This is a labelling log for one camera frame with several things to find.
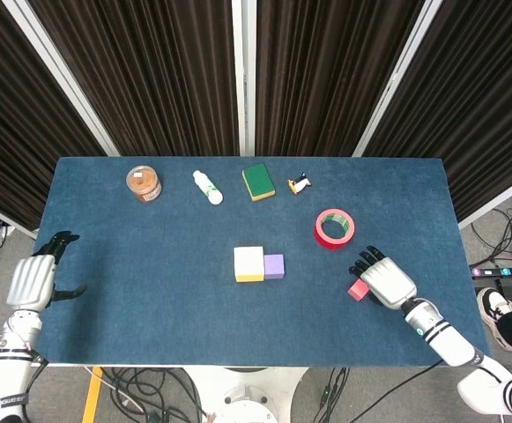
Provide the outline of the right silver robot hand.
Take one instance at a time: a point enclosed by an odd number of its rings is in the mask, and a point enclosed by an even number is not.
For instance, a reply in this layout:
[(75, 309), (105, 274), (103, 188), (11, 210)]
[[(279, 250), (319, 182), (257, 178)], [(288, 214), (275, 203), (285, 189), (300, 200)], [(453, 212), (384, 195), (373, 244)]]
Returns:
[(348, 272), (356, 277), (347, 291), (356, 301), (371, 297), (384, 307), (397, 310), (417, 295), (412, 279), (374, 246), (361, 251), (360, 259)]

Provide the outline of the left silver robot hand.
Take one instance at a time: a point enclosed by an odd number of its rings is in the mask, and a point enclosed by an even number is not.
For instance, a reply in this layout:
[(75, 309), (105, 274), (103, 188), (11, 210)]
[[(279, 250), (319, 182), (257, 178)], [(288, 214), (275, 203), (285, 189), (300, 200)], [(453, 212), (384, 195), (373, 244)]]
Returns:
[(87, 289), (80, 285), (75, 290), (56, 289), (56, 266), (67, 246), (79, 239), (71, 231), (54, 234), (35, 253), (18, 262), (13, 273), (6, 304), (13, 310), (31, 310), (41, 313), (52, 302), (75, 300)]

